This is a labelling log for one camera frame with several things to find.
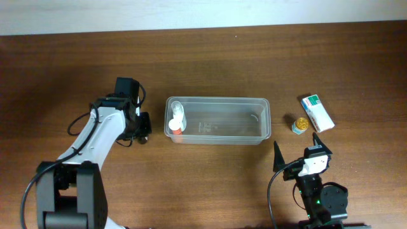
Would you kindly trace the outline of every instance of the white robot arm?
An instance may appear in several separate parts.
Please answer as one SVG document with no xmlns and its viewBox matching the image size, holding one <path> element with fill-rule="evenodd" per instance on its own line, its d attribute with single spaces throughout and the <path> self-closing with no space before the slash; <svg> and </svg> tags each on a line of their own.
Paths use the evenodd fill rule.
<svg viewBox="0 0 407 229">
<path fill-rule="evenodd" d="M 139 88 L 144 93 L 139 99 Z M 125 229 L 107 216 L 107 200 L 100 170 L 117 140 L 145 143 L 151 133 L 148 113 L 140 113 L 146 92 L 131 78 L 118 78 L 113 94 L 92 105 L 88 123 L 72 146 L 56 162 L 42 162 L 27 188 L 37 188 L 37 221 L 40 229 Z M 59 190 L 77 187 L 77 196 L 62 196 Z"/>
</svg>

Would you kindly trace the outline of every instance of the yellow can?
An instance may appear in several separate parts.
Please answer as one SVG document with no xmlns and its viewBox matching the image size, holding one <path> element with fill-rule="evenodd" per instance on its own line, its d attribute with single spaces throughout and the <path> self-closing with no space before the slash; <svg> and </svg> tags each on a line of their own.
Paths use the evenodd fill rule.
<svg viewBox="0 0 407 229">
<path fill-rule="evenodd" d="M 310 126 L 310 122 L 306 118 L 298 118 L 291 127 L 296 134 L 304 133 Z"/>
</svg>

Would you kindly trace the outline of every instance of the white wall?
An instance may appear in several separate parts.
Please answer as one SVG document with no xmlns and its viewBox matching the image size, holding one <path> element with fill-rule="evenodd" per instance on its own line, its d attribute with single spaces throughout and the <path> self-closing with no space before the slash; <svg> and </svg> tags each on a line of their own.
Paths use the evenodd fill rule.
<svg viewBox="0 0 407 229">
<path fill-rule="evenodd" d="M 0 35 L 407 19 L 407 0 L 0 0 Z"/>
</svg>

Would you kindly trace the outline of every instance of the wood grain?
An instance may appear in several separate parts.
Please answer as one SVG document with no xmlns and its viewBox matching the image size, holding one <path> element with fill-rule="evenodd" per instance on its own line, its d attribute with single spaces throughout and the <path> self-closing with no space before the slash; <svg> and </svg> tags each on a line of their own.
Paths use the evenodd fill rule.
<svg viewBox="0 0 407 229">
<path fill-rule="evenodd" d="M 131 228 L 271 226 L 266 186 L 272 142 L 294 160 L 312 145 L 287 126 L 318 94 L 336 127 L 319 134 L 334 153 L 322 176 L 349 189 L 347 223 L 407 227 L 407 22 L 0 37 L 0 228 L 18 228 L 22 193 L 38 164 L 74 141 L 68 124 L 118 76 L 139 80 L 153 134 L 114 145 L 102 170 L 109 215 Z M 173 95 L 263 97 L 272 136 L 259 146 L 174 144 L 163 134 Z M 281 225 L 307 215 L 293 182 L 272 187 Z M 27 223 L 36 227 L 35 196 Z"/>
</svg>

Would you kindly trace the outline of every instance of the clear plastic container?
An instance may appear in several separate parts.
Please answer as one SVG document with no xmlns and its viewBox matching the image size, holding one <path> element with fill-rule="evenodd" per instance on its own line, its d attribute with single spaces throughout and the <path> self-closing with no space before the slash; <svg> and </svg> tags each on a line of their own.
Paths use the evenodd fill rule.
<svg viewBox="0 0 407 229">
<path fill-rule="evenodd" d="M 186 128 L 172 134 L 171 104 L 184 108 Z M 260 144 L 272 134 L 270 105 L 266 99 L 230 97 L 169 97 L 165 108 L 164 133 L 176 143 Z"/>
</svg>

